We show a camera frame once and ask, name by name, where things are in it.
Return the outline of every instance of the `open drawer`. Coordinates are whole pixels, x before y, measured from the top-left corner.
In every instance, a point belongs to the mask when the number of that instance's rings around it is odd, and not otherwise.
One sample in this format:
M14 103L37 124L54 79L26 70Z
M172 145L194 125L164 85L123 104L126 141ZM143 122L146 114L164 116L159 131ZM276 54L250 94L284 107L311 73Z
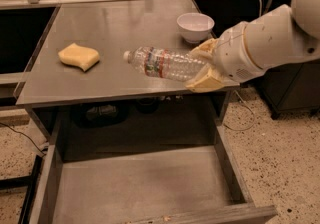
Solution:
M60 112L30 223L265 223L275 208L254 206L211 100L95 129Z

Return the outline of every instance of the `gray tabletop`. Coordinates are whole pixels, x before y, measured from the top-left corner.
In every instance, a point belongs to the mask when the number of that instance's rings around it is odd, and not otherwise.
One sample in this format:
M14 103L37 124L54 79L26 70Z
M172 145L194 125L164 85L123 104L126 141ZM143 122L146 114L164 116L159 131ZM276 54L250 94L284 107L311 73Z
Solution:
M56 106L188 92L180 82L146 77L123 61L124 51L139 46L192 49L176 24L186 12L198 12L192 0L62 5L17 105ZM71 43L97 50L100 62L86 73L62 64L58 52Z

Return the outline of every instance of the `floor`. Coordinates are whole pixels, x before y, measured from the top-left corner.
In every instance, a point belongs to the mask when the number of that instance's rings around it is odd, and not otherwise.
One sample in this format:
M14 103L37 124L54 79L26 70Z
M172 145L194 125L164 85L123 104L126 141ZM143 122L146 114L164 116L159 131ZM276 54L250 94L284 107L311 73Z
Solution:
M268 224L320 223L319 114L283 114L275 121L253 88L240 95L254 114L231 103L226 136L255 204L276 206L278 216ZM28 120L24 110L0 111L0 122L20 132L28 132ZM26 144L24 136L0 125L0 179L31 172L35 154ZM18 222L25 191L0 191L0 223Z

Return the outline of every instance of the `bottle label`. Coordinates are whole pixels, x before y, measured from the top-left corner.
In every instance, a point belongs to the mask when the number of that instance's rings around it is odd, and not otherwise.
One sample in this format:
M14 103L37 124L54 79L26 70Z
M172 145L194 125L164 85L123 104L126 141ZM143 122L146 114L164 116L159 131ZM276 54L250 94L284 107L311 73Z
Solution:
M148 48L144 62L144 72L147 76L163 78L163 68L168 65L168 50Z

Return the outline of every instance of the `black cable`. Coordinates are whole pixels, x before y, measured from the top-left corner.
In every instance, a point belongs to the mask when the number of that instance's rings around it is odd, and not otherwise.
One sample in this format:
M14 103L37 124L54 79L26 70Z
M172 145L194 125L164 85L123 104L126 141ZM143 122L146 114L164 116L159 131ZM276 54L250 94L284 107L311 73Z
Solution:
M4 123L2 123L2 122L0 122L0 125L3 125L3 126L5 126L5 127L9 128L11 131L13 131L13 132L15 132L15 133L18 133L18 134L21 134L21 135L25 136L28 140L31 141L31 143L36 147L36 149L37 149L41 154L43 154L42 157L44 157L44 156L46 155L45 153L43 153L43 152L41 151L41 149L34 143L34 141L33 141L28 135L24 134L23 132L18 132L18 131L16 131L15 129L13 129L12 127L10 127L9 125L4 124Z

